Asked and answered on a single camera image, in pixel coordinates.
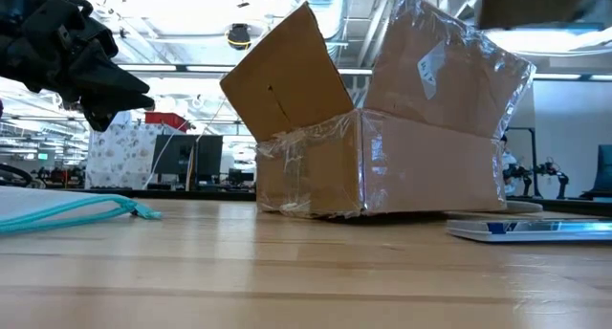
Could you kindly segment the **brown taped cardboard box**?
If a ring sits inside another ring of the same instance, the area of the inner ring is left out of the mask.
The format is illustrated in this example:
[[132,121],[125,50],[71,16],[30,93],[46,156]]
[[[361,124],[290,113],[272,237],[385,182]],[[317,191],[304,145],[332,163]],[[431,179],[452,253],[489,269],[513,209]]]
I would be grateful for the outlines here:
[[256,140],[256,203],[303,218],[504,209],[502,136],[535,66],[394,0],[362,100],[302,4],[221,78]]

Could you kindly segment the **pastel sticky notes pack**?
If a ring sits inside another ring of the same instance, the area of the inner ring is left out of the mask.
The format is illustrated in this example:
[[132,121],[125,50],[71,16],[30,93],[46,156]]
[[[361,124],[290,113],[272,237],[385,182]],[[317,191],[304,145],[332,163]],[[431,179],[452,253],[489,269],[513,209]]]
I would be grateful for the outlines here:
[[612,241],[612,220],[448,220],[449,234],[486,243]]

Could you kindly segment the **black monitor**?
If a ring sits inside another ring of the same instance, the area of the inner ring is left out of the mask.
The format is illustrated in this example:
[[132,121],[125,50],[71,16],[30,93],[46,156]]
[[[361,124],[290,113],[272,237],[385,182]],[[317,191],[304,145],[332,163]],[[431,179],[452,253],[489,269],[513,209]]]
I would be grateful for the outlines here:
[[153,171],[157,174],[187,174],[190,155],[195,174],[208,177],[220,174],[222,136],[159,135],[155,141]]

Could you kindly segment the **silver ventilation duct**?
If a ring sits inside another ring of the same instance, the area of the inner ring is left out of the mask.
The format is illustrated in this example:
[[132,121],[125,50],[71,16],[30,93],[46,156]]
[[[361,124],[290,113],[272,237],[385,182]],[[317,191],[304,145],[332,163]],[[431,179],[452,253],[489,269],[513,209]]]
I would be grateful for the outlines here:
[[342,30],[347,0],[307,1],[315,14],[319,30],[325,39],[332,39]]

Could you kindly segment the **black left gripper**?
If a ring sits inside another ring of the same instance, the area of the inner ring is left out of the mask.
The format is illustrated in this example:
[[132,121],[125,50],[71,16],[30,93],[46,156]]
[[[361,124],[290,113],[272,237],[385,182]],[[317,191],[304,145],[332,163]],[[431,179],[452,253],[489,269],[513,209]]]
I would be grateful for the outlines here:
[[150,109],[149,86],[116,65],[112,32],[87,0],[0,0],[0,77],[82,104],[104,132],[118,112]]

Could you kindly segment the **yellow orange pole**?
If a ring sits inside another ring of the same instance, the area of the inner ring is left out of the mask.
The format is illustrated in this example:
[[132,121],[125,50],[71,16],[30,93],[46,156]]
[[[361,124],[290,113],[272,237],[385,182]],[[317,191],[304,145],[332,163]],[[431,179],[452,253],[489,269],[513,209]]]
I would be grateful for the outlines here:
[[197,148],[196,145],[193,145],[189,155],[189,162],[187,166],[187,175],[186,175],[186,191],[191,191],[195,188],[196,182],[196,157],[197,157]]

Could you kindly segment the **red background box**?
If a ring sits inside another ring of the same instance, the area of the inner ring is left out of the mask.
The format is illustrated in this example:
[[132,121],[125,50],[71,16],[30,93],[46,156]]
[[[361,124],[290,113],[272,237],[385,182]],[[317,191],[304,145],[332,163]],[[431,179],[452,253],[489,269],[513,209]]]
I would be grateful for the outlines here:
[[144,121],[150,124],[166,124],[183,132],[190,128],[188,121],[175,113],[148,111],[144,113]]

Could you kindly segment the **teal-edged mesh zipper pouch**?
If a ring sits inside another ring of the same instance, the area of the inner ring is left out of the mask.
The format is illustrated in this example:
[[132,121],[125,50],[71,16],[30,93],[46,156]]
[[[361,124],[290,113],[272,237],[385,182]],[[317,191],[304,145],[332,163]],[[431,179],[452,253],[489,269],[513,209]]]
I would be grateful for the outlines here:
[[0,236],[94,224],[123,215],[162,218],[158,211],[118,194],[0,186]]

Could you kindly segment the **black aluminium table frame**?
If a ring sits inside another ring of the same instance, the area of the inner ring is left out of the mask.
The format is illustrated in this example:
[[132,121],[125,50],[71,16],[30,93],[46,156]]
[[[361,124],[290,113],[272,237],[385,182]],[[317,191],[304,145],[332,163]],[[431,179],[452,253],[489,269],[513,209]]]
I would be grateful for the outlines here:
[[[76,189],[76,192],[94,194],[118,194],[128,198],[141,199],[176,199],[176,200],[207,200],[254,202],[256,195],[251,192],[219,192],[219,191],[174,191],[174,190],[135,190],[127,188]],[[548,200],[528,198],[520,202],[542,205],[544,210],[560,213],[593,215],[612,218],[612,203],[586,200]]]

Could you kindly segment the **floral patterned partition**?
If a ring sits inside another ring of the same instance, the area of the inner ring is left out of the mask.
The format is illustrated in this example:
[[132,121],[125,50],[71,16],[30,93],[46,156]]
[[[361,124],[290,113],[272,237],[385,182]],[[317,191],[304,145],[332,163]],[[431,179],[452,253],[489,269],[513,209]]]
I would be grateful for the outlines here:
[[141,189],[150,176],[162,124],[111,124],[105,132],[92,131],[85,168],[86,188]]

